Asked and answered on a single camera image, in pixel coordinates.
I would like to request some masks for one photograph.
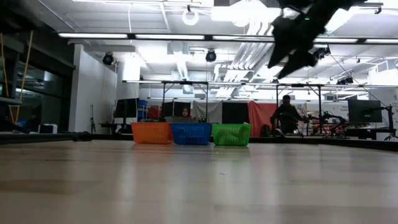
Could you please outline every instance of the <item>rope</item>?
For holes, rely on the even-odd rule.
[[[28,64],[29,64],[29,57],[30,57],[30,49],[32,47],[32,40],[33,40],[33,31],[30,32],[30,41],[29,41],[29,46],[28,46],[28,50],[27,50],[24,77],[22,78],[21,93],[19,94],[19,100],[21,100],[21,101],[22,101],[22,97],[24,96],[25,77],[26,77],[26,73],[27,73],[27,67],[28,67]],[[17,116],[16,116],[16,118],[14,120],[14,124],[17,124],[17,121],[18,121],[19,108],[20,108],[20,106],[18,105],[17,106]]]
[[[8,92],[8,77],[7,77],[7,70],[6,70],[6,56],[4,54],[4,40],[2,37],[2,33],[0,34],[0,39],[1,39],[1,59],[2,59],[2,69],[3,69],[3,73],[4,73],[4,81],[6,83],[6,96],[9,98],[9,92]],[[14,121],[14,115],[13,112],[11,110],[11,106],[8,106],[8,109],[10,111],[10,116],[11,116],[11,121],[13,123],[15,123]]]

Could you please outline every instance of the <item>red curtain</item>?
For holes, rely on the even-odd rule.
[[[248,104],[249,119],[251,123],[251,136],[260,137],[261,128],[267,124],[271,127],[270,117],[276,110],[276,103],[256,103],[250,101]]]

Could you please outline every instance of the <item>security camera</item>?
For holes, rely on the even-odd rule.
[[[210,49],[209,51],[207,51],[206,54],[206,61],[207,62],[215,62],[217,59],[217,55],[216,52],[212,49]]]
[[[113,53],[112,52],[107,52],[105,53],[104,58],[102,59],[102,62],[105,65],[112,65],[114,62],[114,58],[113,58]]]

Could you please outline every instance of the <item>person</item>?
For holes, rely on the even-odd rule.
[[[183,116],[184,118],[189,117],[189,110],[188,110],[188,108],[182,109],[182,116]]]
[[[297,129],[296,120],[306,122],[297,112],[296,108],[290,104],[290,96],[284,95],[283,104],[280,105],[271,116],[271,124],[273,128],[277,127],[280,121],[280,129],[284,134],[294,133]]]

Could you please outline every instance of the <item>blue basket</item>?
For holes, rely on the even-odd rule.
[[[175,144],[202,146],[209,144],[210,123],[172,123],[172,130]]]

